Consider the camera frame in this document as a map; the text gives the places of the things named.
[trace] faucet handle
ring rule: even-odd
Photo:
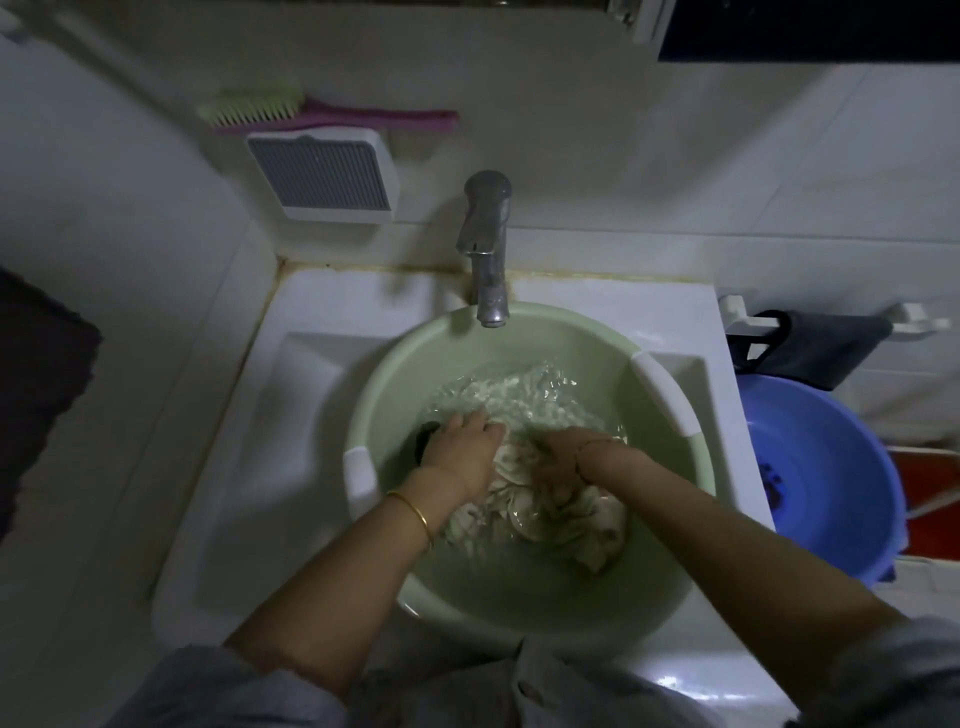
[[[461,255],[492,255],[497,245],[502,245],[513,186],[502,172],[485,169],[467,180],[464,193],[467,216],[457,237],[457,251]]]
[[[471,205],[479,200],[496,205],[513,197],[514,187],[503,172],[485,169],[470,175],[464,183],[464,194]]]

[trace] green plastic basin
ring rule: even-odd
[[[704,436],[680,386],[625,336],[566,309],[512,303],[503,328],[483,328],[463,308],[413,330],[370,378],[348,429],[344,471],[359,518],[413,467],[411,438],[437,390],[492,362],[555,361],[589,406],[612,407],[631,444],[714,493]],[[564,657],[597,658],[633,647],[683,601],[689,577],[637,519],[624,552],[599,576],[521,546],[469,561],[438,544],[418,561],[397,598],[450,637],[505,655],[524,636]]]

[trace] forearm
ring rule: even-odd
[[[646,458],[598,481],[657,535],[798,706],[835,658],[904,619],[858,581]]]
[[[457,484],[430,469],[411,473],[400,492],[434,530],[463,502]],[[226,646],[260,671],[286,667],[345,696],[427,544],[416,513],[385,498],[264,602]]]

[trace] gold bangle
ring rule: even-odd
[[[404,503],[410,506],[410,510],[417,514],[420,522],[423,523],[423,530],[426,531],[426,550],[429,551],[431,548],[433,548],[433,533],[430,531],[430,525],[426,522],[426,516],[423,515],[423,511],[414,505],[413,501],[400,491],[388,491],[387,495],[384,497],[389,496],[393,496],[399,500],[402,500]]]

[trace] chrome faucet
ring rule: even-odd
[[[477,321],[486,328],[507,323],[507,220],[514,190],[501,172],[477,172],[464,185],[467,217],[457,237],[457,252],[470,259]]]

